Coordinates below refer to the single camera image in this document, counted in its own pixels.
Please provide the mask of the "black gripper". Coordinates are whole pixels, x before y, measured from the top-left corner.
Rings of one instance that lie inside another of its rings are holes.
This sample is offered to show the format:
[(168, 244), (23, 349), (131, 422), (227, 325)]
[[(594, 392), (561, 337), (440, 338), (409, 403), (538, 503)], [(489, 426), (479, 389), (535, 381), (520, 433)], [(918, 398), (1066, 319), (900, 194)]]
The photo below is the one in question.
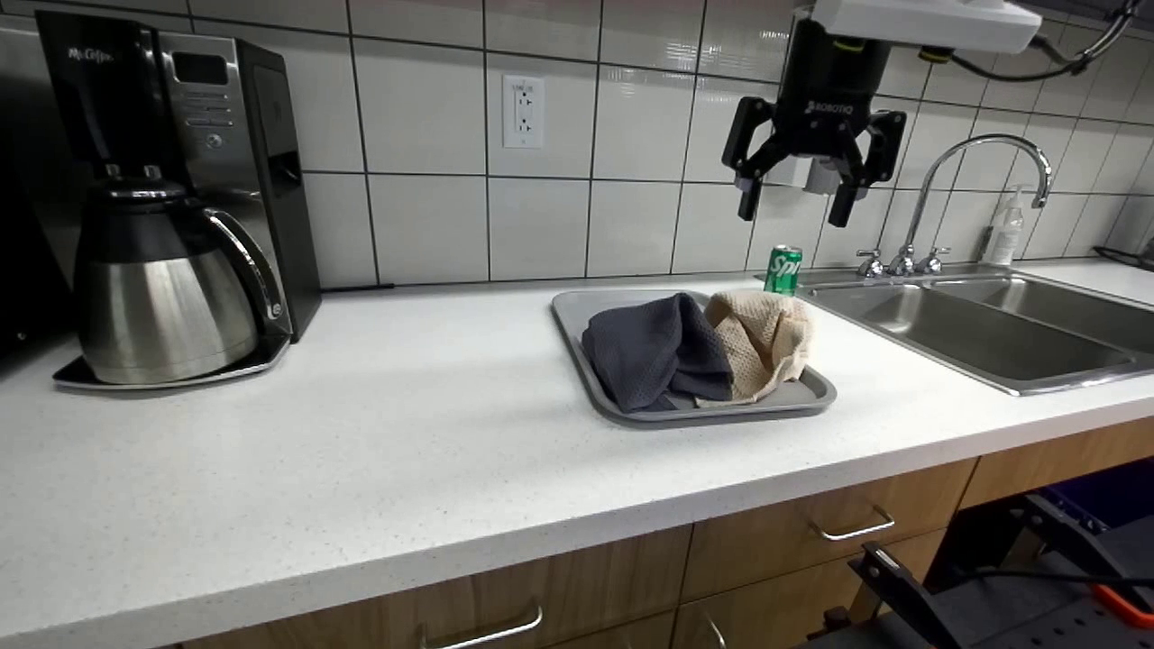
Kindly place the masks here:
[(900, 112), (871, 112), (891, 48), (833, 35), (816, 18), (794, 27), (776, 102), (742, 98), (722, 161), (737, 169), (739, 220), (762, 206), (762, 178), (790, 158), (826, 158), (844, 182), (826, 224), (846, 229), (861, 182), (887, 182), (905, 135)]

